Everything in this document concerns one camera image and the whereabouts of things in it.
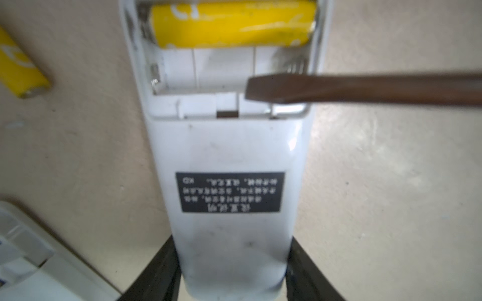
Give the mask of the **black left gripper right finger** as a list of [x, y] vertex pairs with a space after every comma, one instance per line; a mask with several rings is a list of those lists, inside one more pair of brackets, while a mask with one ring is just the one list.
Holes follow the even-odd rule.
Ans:
[[288, 301], [345, 301], [295, 237], [292, 237], [285, 280]]

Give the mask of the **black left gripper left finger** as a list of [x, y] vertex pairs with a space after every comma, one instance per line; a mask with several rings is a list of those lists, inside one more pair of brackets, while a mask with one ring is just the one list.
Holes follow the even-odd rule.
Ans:
[[177, 301], [182, 271], [173, 237], [169, 237], [118, 301]]

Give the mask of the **red white remote control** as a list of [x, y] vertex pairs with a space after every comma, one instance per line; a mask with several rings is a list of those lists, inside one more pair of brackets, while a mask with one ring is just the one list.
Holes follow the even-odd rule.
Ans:
[[331, 1], [315, 1], [301, 46], [160, 48], [155, 4], [121, 1], [120, 20], [182, 271], [198, 300], [273, 300], [282, 288], [303, 182], [310, 104], [245, 98], [247, 80], [323, 67]]

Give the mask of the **black yellow screwdriver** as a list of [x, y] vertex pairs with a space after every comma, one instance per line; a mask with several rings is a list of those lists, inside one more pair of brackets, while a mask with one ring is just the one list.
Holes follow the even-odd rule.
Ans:
[[481, 106], [480, 73], [251, 77], [245, 98], [270, 104], [358, 103]]

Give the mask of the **yellow battery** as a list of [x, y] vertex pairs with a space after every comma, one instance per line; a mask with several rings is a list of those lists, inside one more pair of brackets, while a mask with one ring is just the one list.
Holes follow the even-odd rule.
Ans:
[[148, 30], [160, 48], [301, 46], [316, 27], [315, 1], [155, 4]]
[[19, 99], [36, 97], [51, 88], [50, 81], [3, 28], [1, 82]]

